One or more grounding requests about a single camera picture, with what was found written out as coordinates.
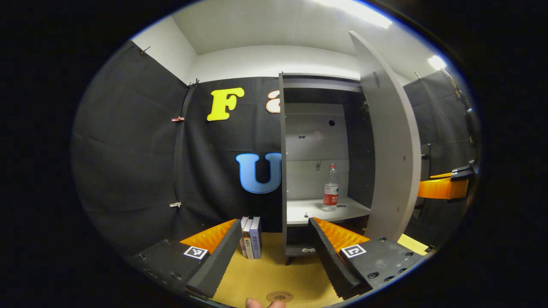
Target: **open cabinet door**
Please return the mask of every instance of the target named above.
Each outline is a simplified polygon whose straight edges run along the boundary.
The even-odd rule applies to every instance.
[[[349,31],[375,145],[375,186],[365,236],[398,241],[419,191],[420,140],[411,103],[386,61]]]

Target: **cabinet shelf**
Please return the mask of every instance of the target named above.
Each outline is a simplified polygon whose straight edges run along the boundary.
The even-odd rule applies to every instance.
[[[346,205],[345,207],[337,207],[332,212],[324,212],[321,210],[323,199],[308,199],[308,200],[287,200],[287,226],[298,227],[308,224],[308,217],[318,217],[326,221],[340,221],[350,218],[367,216],[370,209],[355,201],[350,197],[339,197],[337,205]]]

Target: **book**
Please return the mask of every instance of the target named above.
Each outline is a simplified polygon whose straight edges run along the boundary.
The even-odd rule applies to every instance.
[[[248,219],[247,220],[247,223],[246,223],[246,226],[243,228],[242,230],[242,236],[243,236],[243,240],[244,240],[244,243],[246,244],[246,251],[247,251],[247,258],[249,260],[253,260],[254,257],[253,257],[253,249],[251,247],[251,237],[249,235],[249,230],[251,229],[251,224],[252,224],[253,220],[252,219]]]
[[[262,238],[261,238],[261,217],[253,217],[251,228],[249,228],[249,235],[251,237],[251,247],[253,250],[253,257],[255,259],[261,258],[262,251]]]
[[[244,216],[240,220],[240,222],[242,223],[242,231],[243,231],[243,228],[246,226],[248,219],[249,217]],[[242,234],[242,237],[240,238],[240,248],[242,249],[243,256],[247,258],[247,250],[246,250],[246,244],[244,243],[244,240],[243,240],[243,234]]]

